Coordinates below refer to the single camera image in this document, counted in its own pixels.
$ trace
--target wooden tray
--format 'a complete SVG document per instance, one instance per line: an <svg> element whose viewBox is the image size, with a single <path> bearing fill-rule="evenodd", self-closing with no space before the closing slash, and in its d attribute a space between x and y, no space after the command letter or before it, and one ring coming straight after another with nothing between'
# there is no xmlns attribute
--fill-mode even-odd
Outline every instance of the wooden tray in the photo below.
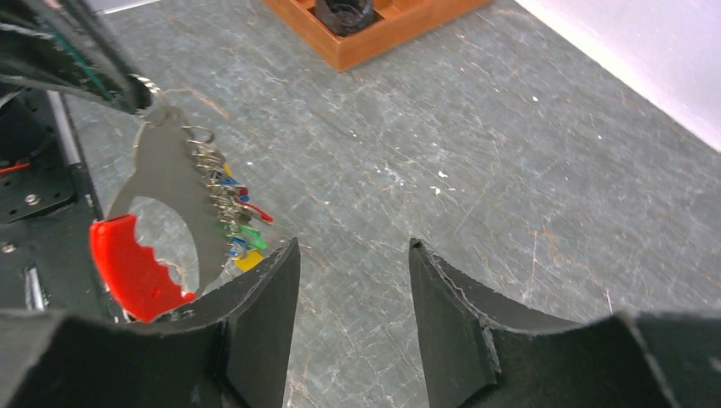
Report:
<svg viewBox="0 0 721 408"><path fill-rule="evenodd" d="M333 35L314 15L315 0L263 0L330 66L344 71L491 0L375 0L377 20L348 37Z"/></svg>

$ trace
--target gray stone floor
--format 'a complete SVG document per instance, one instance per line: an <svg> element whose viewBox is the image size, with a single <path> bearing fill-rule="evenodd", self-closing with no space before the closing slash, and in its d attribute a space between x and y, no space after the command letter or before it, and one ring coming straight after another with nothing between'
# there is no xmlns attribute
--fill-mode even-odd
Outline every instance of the gray stone floor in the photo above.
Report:
<svg viewBox="0 0 721 408"><path fill-rule="evenodd" d="M721 307L721 159L508 0L349 72L260 0L106 17L303 248L293 407L424 407L406 246L568 319ZM108 205L137 122L73 99ZM182 224L142 240L192 269Z"/></svg>

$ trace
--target metal key ring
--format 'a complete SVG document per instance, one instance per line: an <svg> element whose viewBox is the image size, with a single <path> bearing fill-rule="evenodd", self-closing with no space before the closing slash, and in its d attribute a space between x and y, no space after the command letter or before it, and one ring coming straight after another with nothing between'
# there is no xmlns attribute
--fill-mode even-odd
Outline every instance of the metal key ring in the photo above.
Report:
<svg viewBox="0 0 721 408"><path fill-rule="evenodd" d="M231 242L230 247L232 248L231 251L236 250L236 255L230 257L230 259L232 259L234 262L241 261L241 260L247 258L247 249L243 245L237 244L235 242Z"/></svg>
<svg viewBox="0 0 721 408"><path fill-rule="evenodd" d="M216 148L214 148L211 145L199 143L197 146L195 146L194 155L199 155L201 158L205 157L212 157L217 160L224 160L225 156L223 156L222 153Z"/></svg>
<svg viewBox="0 0 721 408"><path fill-rule="evenodd" d="M158 87L153 81L150 79L140 76L137 74L131 74L132 78L135 78L138 80L138 82L142 83L146 88L148 88L148 91L150 91L150 95L152 97L152 101L150 102L150 107L144 109L144 110L138 110L135 112L135 115L143 120L143 122L146 125L151 126L161 126L162 123L167 119L173 119L172 117L166 115L161 119L160 122L153 122L150 119L148 119L148 116L144 113L147 111L153 111L156 110L156 102L159 102L160 106L170 106L170 101L167 99L167 95Z"/></svg>
<svg viewBox="0 0 721 408"><path fill-rule="evenodd" d="M218 167L218 166L212 166L212 165L198 163L198 164L196 164L196 167L201 169L203 171L203 175L211 180L221 179L221 177L219 177L219 175L222 176L223 174L225 174L225 171L221 167Z"/></svg>
<svg viewBox="0 0 721 408"><path fill-rule="evenodd" d="M230 198L236 198L241 195L240 191L233 185L209 184L208 188L216 196L228 196Z"/></svg>
<svg viewBox="0 0 721 408"><path fill-rule="evenodd" d="M214 156L224 157L223 153L220 152L220 149L218 149L217 147L215 147L213 145L208 144L207 142L205 142L203 140L188 139L188 143L190 143L192 145L194 144L198 151L210 152Z"/></svg>
<svg viewBox="0 0 721 408"><path fill-rule="evenodd" d="M191 156L196 158L199 162L210 163L215 166L223 166L225 160L221 157L207 155L205 153L193 153Z"/></svg>
<svg viewBox="0 0 721 408"><path fill-rule="evenodd" d="M205 145L210 145L215 140L215 132L208 129L207 127L187 125L187 126L183 126L183 129L185 129L185 130L198 129L198 130L203 130L203 131L207 132L207 139L205 139L205 140L195 139L196 135L194 133L190 132L190 136L191 136L190 140L192 140L194 142L199 142L199 143L203 143Z"/></svg>

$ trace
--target screw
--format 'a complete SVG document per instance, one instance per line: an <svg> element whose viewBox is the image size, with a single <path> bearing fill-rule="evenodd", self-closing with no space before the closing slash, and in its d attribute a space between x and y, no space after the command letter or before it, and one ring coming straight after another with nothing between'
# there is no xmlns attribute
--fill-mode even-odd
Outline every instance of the screw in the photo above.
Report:
<svg viewBox="0 0 721 408"><path fill-rule="evenodd" d="M34 206L40 202L40 197L35 194L28 194L27 197L25 197L25 202L28 206Z"/></svg>
<svg viewBox="0 0 721 408"><path fill-rule="evenodd" d="M16 249L18 249L17 246L9 242L3 244L3 253L11 253L14 252Z"/></svg>

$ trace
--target green wire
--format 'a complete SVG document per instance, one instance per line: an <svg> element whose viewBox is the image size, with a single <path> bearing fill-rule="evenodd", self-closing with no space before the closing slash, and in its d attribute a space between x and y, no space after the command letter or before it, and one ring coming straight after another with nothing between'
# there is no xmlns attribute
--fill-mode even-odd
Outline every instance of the green wire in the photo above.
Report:
<svg viewBox="0 0 721 408"><path fill-rule="evenodd" d="M260 236L260 233L257 232L257 230L248 228L245 225L241 225L241 231L243 231L246 234L251 236L251 241L248 242L248 244L250 244L251 247L256 247L257 249L265 249L268 247L268 244L265 243L265 241Z"/></svg>
<svg viewBox="0 0 721 408"><path fill-rule="evenodd" d="M85 75L90 78L90 81L100 89L100 92L103 94L103 96L110 102L113 100L113 97L110 92L108 92L107 88L105 88L105 85L103 85L102 81L95 75L95 72L92 68L88 66L88 64L85 63L85 60L82 58L82 56L55 30L53 30L51 27L46 26L45 27L50 34L55 37L55 40L60 43L60 46L75 60L75 62L80 65L80 68L85 73Z"/></svg>

